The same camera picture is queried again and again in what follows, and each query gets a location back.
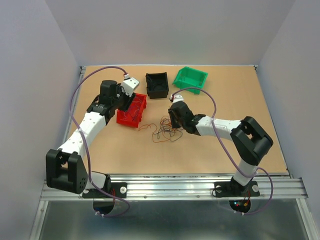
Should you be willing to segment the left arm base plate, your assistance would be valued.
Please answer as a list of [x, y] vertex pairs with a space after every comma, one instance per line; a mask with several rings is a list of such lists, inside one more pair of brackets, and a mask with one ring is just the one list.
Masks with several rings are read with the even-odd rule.
[[[126, 182], [112, 182], [106, 183], [102, 188], [103, 191], [118, 198], [125, 199], [127, 197], [127, 183]], [[100, 192], [96, 188], [89, 189], [82, 193], [84, 199], [107, 199], [109, 196]]]

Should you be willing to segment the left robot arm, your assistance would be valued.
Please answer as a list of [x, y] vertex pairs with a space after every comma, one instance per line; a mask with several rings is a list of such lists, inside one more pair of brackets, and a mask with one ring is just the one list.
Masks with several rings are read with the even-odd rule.
[[84, 158], [88, 156], [89, 146], [116, 110], [129, 109], [139, 85], [133, 77], [121, 83], [114, 80], [101, 82], [99, 94], [87, 108], [82, 122], [76, 124], [76, 130], [58, 149], [50, 149], [45, 156], [46, 184], [49, 188], [74, 194], [94, 189], [100, 197], [111, 193], [107, 175], [92, 173], [90, 167], [85, 166]]

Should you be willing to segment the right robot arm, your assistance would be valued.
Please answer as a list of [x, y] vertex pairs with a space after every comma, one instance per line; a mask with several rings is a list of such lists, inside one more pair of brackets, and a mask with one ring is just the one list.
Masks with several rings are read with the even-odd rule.
[[184, 101], [173, 103], [168, 109], [171, 125], [182, 128], [197, 136], [216, 137], [227, 153], [222, 139], [232, 141], [239, 156], [236, 172], [230, 180], [231, 192], [242, 195], [248, 190], [248, 184], [254, 177], [262, 158], [269, 152], [274, 142], [269, 134], [251, 116], [242, 120], [224, 120], [205, 114], [193, 114]]

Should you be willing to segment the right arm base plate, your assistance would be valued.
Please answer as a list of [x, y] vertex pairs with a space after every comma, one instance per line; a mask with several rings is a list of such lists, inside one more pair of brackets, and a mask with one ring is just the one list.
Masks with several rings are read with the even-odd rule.
[[216, 181], [214, 182], [212, 195], [216, 198], [259, 197], [260, 189], [258, 183], [253, 180], [245, 186], [233, 180]]

